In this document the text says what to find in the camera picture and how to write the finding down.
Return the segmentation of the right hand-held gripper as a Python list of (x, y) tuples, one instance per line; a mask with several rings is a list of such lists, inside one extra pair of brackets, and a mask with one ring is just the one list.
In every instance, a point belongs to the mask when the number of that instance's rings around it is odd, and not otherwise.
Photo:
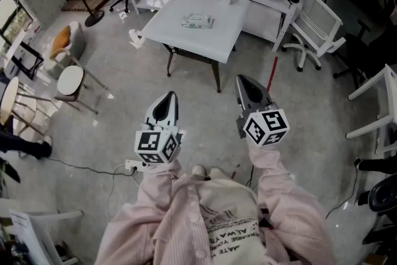
[(290, 126), (283, 109), (272, 100), (268, 90), (255, 79), (239, 74), (235, 92), (241, 113), (236, 119), (239, 136), (256, 146), (280, 143)]

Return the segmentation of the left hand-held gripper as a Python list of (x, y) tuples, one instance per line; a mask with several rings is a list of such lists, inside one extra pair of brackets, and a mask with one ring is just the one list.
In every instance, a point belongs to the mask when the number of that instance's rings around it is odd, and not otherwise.
[(148, 107), (134, 144), (134, 151), (142, 162), (168, 164), (172, 161), (181, 141), (178, 120), (179, 104), (174, 91), (163, 94)]

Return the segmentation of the white tissue packet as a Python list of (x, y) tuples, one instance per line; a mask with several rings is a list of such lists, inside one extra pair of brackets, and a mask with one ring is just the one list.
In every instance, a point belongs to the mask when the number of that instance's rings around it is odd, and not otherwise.
[[(203, 15), (204, 22), (202, 24), (190, 24), (189, 23), (189, 16), (190, 15)], [(183, 27), (192, 28), (192, 29), (211, 29), (213, 26), (214, 19), (211, 16), (204, 15), (204, 14), (187, 14), (184, 15), (182, 18), (181, 25)]]

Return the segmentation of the person's left forearm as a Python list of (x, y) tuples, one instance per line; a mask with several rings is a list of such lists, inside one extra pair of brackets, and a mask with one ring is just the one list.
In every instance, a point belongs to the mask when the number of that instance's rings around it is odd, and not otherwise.
[(147, 170), (138, 191), (137, 202), (126, 205), (125, 211), (132, 224), (159, 223), (171, 205), (172, 178), (179, 174), (178, 160), (159, 164)]

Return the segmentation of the person's right forearm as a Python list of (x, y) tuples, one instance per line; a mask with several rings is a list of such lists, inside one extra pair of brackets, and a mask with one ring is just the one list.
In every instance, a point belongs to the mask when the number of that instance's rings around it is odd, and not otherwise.
[(313, 208), (313, 196), (296, 185), (280, 160), (280, 152), (273, 147), (257, 146), (247, 141), (249, 159), (261, 170), (258, 182), (258, 200), (269, 210), (272, 218), (283, 213)]

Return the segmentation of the white power strip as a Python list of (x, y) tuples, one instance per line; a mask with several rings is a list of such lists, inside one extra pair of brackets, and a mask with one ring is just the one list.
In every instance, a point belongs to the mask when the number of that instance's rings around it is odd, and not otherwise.
[(128, 170), (130, 173), (134, 172), (145, 172), (148, 168), (148, 165), (142, 161), (137, 161), (133, 159), (126, 159), (125, 160), (125, 169)]

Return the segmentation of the person's left shoe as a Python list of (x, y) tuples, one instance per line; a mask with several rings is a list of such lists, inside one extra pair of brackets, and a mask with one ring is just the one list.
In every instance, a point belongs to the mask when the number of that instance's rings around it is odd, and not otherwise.
[(192, 168), (192, 177), (196, 180), (205, 180), (207, 172), (204, 166), (196, 165)]

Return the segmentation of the red strip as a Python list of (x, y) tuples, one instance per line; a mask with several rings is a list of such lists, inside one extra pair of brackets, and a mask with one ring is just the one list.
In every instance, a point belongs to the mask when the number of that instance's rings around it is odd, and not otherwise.
[(273, 81), (273, 78), (274, 78), (274, 75), (275, 75), (275, 70), (277, 68), (278, 59), (279, 59), (278, 56), (276, 56), (274, 58), (271, 74), (270, 74), (269, 81), (268, 81), (268, 84), (267, 84), (267, 91), (268, 92), (270, 92), (270, 89), (271, 89), (272, 81)]

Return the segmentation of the person's torso in pink shirt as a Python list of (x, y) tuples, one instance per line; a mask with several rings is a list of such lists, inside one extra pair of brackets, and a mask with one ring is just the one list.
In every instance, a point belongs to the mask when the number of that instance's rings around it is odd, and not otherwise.
[(307, 211), (270, 216), (270, 230), (259, 227), (266, 207), (258, 192), (230, 179), (182, 176), (159, 223), (134, 225), (122, 207), (95, 265), (335, 265), (324, 214), (313, 202)]

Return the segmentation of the black waist box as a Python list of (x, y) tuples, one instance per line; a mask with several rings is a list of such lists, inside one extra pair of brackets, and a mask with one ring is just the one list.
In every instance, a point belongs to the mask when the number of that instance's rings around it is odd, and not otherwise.
[(259, 220), (259, 227), (260, 228), (268, 228), (273, 230), (273, 224), (270, 222), (270, 213), (267, 208), (261, 208), (261, 218)]

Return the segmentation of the wooden chair with white seat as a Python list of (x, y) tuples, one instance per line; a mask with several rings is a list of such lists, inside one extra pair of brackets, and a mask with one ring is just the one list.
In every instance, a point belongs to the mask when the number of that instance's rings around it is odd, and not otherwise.
[[(58, 55), (62, 53), (64, 53), (74, 63), (74, 65), (62, 66), (62, 64), (57, 60)], [(62, 69), (56, 84), (55, 100), (64, 102), (76, 110), (80, 110), (77, 106), (77, 104), (79, 104), (97, 115), (99, 112), (96, 109), (89, 107), (79, 99), (81, 89), (88, 89), (88, 86), (84, 84), (84, 80), (86, 76), (91, 77), (105, 91), (107, 90), (107, 86), (101, 83), (85, 66), (80, 64), (79, 60), (77, 60), (69, 50), (65, 48), (55, 50), (50, 55), (50, 59)]]

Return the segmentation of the white crumpled paper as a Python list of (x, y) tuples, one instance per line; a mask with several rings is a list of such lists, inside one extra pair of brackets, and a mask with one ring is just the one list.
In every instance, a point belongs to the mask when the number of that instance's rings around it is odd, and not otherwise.
[(145, 38), (141, 35), (141, 32), (139, 30), (130, 29), (128, 34), (130, 36), (130, 44), (137, 50), (140, 49), (145, 42)]

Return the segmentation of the white mesh office chair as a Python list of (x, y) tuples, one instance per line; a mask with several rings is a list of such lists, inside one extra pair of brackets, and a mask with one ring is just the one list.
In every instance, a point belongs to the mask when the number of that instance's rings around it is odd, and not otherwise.
[(319, 59), (326, 53), (335, 53), (346, 42), (344, 37), (336, 38), (341, 26), (342, 20), (322, 0), (302, 0), (290, 24), (292, 41), (283, 44), (281, 50), (285, 52), (293, 48), (300, 51), (297, 71), (303, 71), (308, 56), (320, 70)]

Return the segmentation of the orange cushion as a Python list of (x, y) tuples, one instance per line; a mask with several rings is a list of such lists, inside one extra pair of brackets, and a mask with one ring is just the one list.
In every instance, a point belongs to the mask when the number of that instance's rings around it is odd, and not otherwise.
[(70, 26), (66, 26), (54, 39), (52, 51), (50, 54), (50, 60), (54, 60), (56, 57), (56, 52), (59, 49), (64, 49), (68, 46), (70, 40)]

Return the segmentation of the white table with dark legs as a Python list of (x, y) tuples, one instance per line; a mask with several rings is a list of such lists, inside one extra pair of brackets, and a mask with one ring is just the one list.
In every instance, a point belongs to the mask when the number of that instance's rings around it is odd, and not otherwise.
[[(227, 63), (242, 31), (251, 2), (248, 0), (168, 0), (141, 30), (149, 40), (162, 43), (173, 55), (184, 56), (212, 66), (216, 91), (221, 92), (219, 64)], [(213, 19), (209, 29), (182, 25), (187, 14), (204, 14)]]

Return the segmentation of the round beige side table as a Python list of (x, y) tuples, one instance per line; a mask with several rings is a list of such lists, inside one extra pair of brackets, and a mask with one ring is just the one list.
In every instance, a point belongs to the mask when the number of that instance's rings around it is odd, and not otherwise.
[(0, 98), (0, 124), (18, 137), (27, 136), (27, 130), (44, 137), (47, 131), (39, 127), (38, 119), (44, 117), (49, 120), (50, 115), (40, 107), (39, 102), (53, 103), (49, 97), (36, 95), (17, 76), (13, 77)]

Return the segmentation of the white metal frame table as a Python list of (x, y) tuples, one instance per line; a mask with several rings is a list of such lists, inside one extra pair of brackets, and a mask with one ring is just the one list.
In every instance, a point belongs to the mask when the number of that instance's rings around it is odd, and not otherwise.
[(397, 73), (394, 72), (387, 64), (385, 64), (384, 68), (374, 77), (349, 94), (348, 100), (353, 101), (356, 97), (359, 97), (372, 86), (376, 85), (379, 81), (385, 82), (388, 102), (387, 113), (385, 115), (378, 114), (376, 121), (347, 133), (346, 139), (351, 140), (353, 138), (365, 135), (366, 133), (375, 131), (379, 128), (386, 127), (389, 124), (395, 124), (397, 126)]

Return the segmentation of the black metal frame stand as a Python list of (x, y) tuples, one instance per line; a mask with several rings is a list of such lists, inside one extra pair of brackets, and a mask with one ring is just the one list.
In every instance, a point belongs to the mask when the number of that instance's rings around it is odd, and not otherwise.
[(24, 54), (20, 57), (14, 54), (11, 61), (19, 71), (23, 72), (26, 77), (33, 81), (39, 67), (41, 67), (44, 62), (43, 56), (24, 41), (22, 41), (17, 48), (20, 48)]

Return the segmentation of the white shelf frame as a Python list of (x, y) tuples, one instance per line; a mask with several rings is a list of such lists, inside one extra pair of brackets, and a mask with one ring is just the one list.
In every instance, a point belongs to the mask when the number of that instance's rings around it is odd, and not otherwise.
[(79, 259), (72, 257), (66, 261), (58, 254), (49, 232), (45, 228), (48, 222), (83, 216), (81, 210), (53, 213), (53, 212), (18, 212), (6, 210), (0, 212), (0, 219), (9, 218), (13, 231), (20, 243), (28, 249), (27, 256), (33, 265), (77, 265)]

